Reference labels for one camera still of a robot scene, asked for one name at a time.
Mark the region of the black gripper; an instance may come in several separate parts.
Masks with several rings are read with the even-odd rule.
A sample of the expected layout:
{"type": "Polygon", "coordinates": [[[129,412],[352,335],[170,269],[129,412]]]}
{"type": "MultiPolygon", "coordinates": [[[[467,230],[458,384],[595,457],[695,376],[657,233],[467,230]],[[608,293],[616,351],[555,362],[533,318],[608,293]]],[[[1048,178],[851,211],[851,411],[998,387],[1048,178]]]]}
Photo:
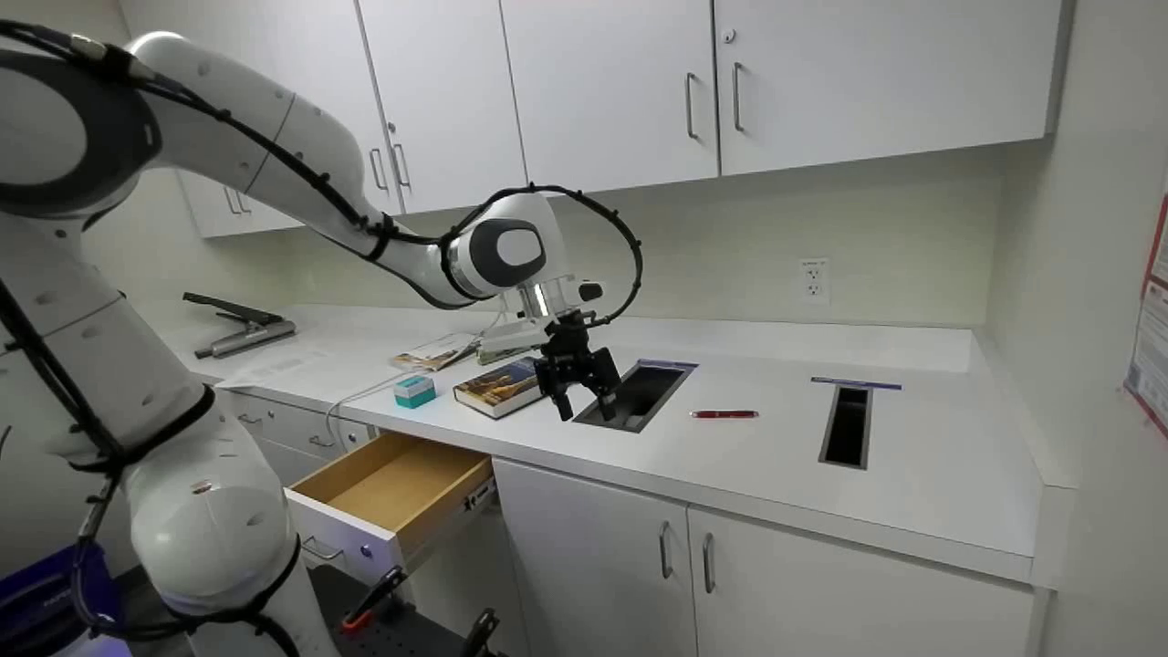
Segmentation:
{"type": "Polygon", "coordinates": [[[583,384],[589,391],[595,391],[601,420],[616,417],[619,376],[606,346],[598,351],[589,346],[589,324],[580,316],[567,316],[548,324],[548,342],[539,346],[538,379],[539,379],[539,391],[552,395],[560,420],[573,420],[573,402],[567,395],[567,387],[573,384],[583,384]]]}

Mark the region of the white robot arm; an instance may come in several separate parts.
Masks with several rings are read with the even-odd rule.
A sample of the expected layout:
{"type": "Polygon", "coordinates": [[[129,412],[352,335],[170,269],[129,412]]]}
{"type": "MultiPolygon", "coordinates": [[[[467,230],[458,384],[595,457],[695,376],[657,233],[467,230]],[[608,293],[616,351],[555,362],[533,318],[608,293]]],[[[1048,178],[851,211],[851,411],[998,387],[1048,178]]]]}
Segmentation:
{"type": "Polygon", "coordinates": [[[421,238],[365,196],[331,112],[179,32],[105,43],[3,19],[0,41],[3,356],[66,411],[40,448],[129,503],[138,565],[197,657],[335,657],[280,477],[79,238],[141,171],[183,167],[459,311],[560,269],[560,192],[499,192],[421,238]]]}

